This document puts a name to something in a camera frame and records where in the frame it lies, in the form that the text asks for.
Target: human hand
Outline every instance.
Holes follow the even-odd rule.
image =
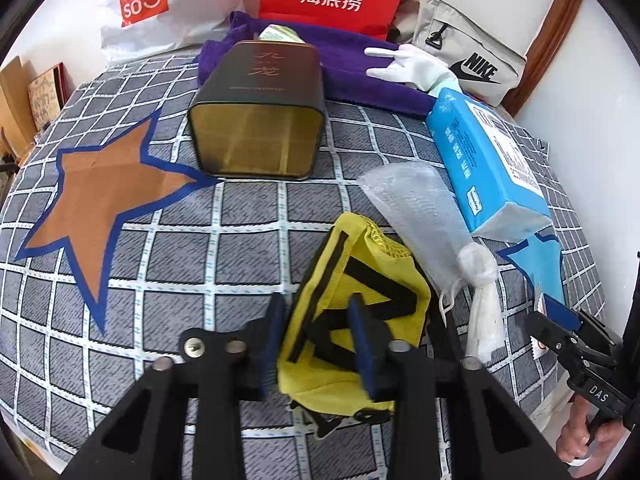
[[[571,406],[569,421],[564,425],[560,436],[556,441],[556,455],[563,462],[570,463],[576,458],[584,458],[588,453],[587,442],[589,441],[589,430],[587,429],[587,415],[591,405],[588,400],[581,396],[576,396]],[[587,472],[600,469],[611,451],[625,433],[622,420],[612,420],[598,428],[595,439],[600,445],[594,450],[590,460],[582,467],[589,465]]]

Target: knot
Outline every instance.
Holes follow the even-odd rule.
[[[471,242],[458,253],[458,266],[467,283],[473,286],[487,286],[498,279],[498,264],[494,255],[486,247]]]

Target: beige bag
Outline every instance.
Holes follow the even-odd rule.
[[[397,43],[411,43],[445,61],[460,88],[492,106],[520,82],[526,59],[441,0],[402,0]]]

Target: black tin box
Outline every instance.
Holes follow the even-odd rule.
[[[240,41],[188,117],[205,173],[306,178],[324,128],[318,52],[306,43]]]

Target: grey checkered fabric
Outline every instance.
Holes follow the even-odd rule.
[[[388,222],[355,179],[392,162],[428,160],[450,181],[423,123],[388,112],[327,103],[327,126],[313,175],[304,182],[223,179],[164,210],[124,225],[109,280],[106,332],[82,302],[63,251],[15,261],[28,229],[56,191],[59,148],[96,145],[162,106],[150,153],[196,166],[186,110],[196,92],[197,65],[181,53],[136,62],[82,85],[43,135],[2,209],[0,224],[0,410],[28,437],[68,462],[110,408],[163,354],[177,355],[190,327],[227,332],[261,316],[269,295],[293,293],[316,248],[343,211]],[[548,166],[546,146],[524,130],[513,137],[536,173],[562,242],[565,295],[572,307],[603,314],[593,257],[569,199]],[[506,244],[480,240],[492,251]],[[524,332],[532,291],[499,260],[498,290],[506,334],[489,370],[531,414],[556,384],[548,353],[534,361]],[[471,294],[453,310],[465,340]],[[444,402],[440,466],[450,476]],[[391,423],[351,419],[324,440],[299,408],[273,392],[267,402],[242,404],[246,475],[257,479],[384,478]],[[193,413],[186,426],[184,474],[190,471]]]

